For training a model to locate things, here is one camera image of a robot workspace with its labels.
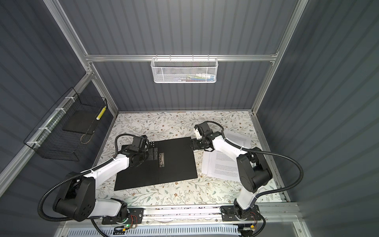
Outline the blue folder with black inside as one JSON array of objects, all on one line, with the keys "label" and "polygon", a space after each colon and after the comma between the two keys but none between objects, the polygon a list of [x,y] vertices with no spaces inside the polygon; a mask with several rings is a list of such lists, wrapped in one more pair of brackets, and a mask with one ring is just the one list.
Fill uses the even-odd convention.
[{"label": "blue folder with black inside", "polygon": [[119,153],[130,162],[117,173],[115,191],[198,178],[190,137],[153,141],[140,153],[123,145]]}]

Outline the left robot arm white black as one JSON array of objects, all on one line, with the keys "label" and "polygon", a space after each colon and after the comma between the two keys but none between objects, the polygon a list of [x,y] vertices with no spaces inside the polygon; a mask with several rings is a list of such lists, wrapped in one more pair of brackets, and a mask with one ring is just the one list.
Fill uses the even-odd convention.
[{"label": "left robot arm white black", "polygon": [[101,184],[120,171],[140,166],[149,157],[150,145],[146,135],[124,133],[117,136],[114,142],[117,143],[122,136],[133,137],[132,144],[121,150],[116,146],[115,155],[111,159],[89,169],[88,173],[81,172],[80,177],[59,186],[53,211],[78,222],[97,217],[110,217],[119,223],[129,219],[126,202],[96,197],[96,189]]}]

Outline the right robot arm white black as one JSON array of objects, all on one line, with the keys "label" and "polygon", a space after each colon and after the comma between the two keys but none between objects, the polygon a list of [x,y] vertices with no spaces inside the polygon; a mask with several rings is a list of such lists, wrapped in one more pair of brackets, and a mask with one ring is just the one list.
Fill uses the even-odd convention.
[{"label": "right robot arm white black", "polygon": [[261,154],[261,149],[256,147],[248,151],[227,138],[223,128],[221,131],[213,131],[209,123],[210,121],[205,121],[194,126],[195,138],[191,140],[191,148],[209,153],[221,152],[236,162],[242,189],[234,200],[233,210],[227,213],[233,214],[238,220],[245,220],[250,215],[263,187],[272,179],[271,169],[265,156]]}]

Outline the metal folder clip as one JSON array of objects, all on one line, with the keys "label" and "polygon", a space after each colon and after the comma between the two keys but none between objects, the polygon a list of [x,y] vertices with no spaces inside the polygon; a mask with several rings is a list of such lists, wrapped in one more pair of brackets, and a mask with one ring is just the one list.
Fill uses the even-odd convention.
[{"label": "metal folder clip", "polygon": [[159,153],[159,167],[162,168],[165,166],[164,163],[164,153]]}]

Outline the printed paper sheet near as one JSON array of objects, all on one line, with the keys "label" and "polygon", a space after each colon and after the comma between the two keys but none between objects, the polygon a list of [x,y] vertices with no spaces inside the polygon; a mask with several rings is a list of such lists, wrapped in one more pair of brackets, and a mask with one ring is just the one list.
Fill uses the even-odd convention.
[{"label": "printed paper sheet near", "polygon": [[209,177],[240,182],[236,159],[218,151],[204,151],[201,172]]}]

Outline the printed paper sheet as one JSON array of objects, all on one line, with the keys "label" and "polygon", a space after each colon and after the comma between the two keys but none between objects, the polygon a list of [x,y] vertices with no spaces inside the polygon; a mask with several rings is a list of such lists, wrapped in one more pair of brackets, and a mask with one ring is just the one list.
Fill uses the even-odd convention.
[{"label": "printed paper sheet", "polygon": [[244,147],[247,149],[251,148],[252,140],[251,140],[251,138],[249,138],[245,135],[242,135],[242,134],[237,133],[237,132],[229,131],[229,130],[225,130],[224,135],[225,135],[227,140],[238,145],[239,147]]},{"label": "printed paper sheet", "polygon": [[218,151],[204,151],[201,172],[209,177],[240,182],[236,159]]}]

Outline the printed paper sheet far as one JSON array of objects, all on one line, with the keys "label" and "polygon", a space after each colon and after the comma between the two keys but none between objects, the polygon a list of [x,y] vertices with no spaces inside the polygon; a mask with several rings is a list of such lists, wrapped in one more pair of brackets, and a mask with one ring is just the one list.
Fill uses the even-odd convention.
[{"label": "printed paper sheet far", "polygon": [[242,134],[237,133],[237,132],[229,131],[229,130],[225,130],[224,135],[225,135],[227,140],[238,145],[239,147],[244,147],[247,149],[251,148],[252,140],[251,140],[251,138],[249,138],[245,135],[242,135]]}]

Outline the yellow marker in basket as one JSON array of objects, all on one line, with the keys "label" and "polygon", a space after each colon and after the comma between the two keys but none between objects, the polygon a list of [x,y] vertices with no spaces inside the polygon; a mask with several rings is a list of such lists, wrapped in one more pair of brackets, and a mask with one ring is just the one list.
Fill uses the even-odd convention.
[{"label": "yellow marker in basket", "polygon": [[101,111],[99,112],[99,114],[97,115],[96,120],[100,120],[100,119],[102,118],[102,116],[103,116],[104,113],[106,112],[106,109],[107,109],[106,106],[104,106],[104,107],[102,108],[102,110],[101,110]]}]

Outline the black pad in basket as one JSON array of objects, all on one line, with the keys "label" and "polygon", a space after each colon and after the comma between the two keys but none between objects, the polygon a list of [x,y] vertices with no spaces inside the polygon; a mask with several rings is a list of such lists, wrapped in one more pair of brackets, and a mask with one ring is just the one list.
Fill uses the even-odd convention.
[{"label": "black pad in basket", "polygon": [[99,124],[97,114],[88,111],[76,111],[63,125],[62,130],[80,134],[92,135]]}]

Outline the pens in white basket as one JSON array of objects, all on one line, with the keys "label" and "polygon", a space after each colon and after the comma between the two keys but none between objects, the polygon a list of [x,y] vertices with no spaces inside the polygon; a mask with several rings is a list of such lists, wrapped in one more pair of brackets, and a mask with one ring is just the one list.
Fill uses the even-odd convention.
[{"label": "pens in white basket", "polygon": [[179,82],[215,82],[216,75],[214,74],[190,74],[182,75],[181,77],[174,78]]}]

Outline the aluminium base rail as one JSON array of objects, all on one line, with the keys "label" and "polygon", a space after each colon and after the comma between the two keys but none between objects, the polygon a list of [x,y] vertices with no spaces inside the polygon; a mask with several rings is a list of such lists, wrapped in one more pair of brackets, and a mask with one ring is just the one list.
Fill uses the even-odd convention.
[{"label": "aluminium base rail", "polygon": [[[135,207],[129,209],[139,221],[138,226],[174,225],[174,224],[242,224],[251,223],[253,220],[239,221],[222,214],[222,204],[199,205],[162,205],[142,206],[142,214],[135,211]],[[298,205],[295,202],[268,202],[257,203],[256,210],[269,222],[296,222],[303,219]]]}]

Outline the aluminium frame of enclosure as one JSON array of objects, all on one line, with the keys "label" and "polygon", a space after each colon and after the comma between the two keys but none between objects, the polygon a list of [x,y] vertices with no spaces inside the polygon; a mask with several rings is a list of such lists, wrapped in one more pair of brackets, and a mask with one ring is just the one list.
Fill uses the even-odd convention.
[{"label": "aluminium frame of enclosure", "polygon": [[[97,161],[121,112],[258,110],[307,1],[1,1],[1,236],[51,237],[41,194]],[[154,56],[203,56],[214,84],[157,84]],[[106,98],[88,157],[24,144],[70,90]]]}]

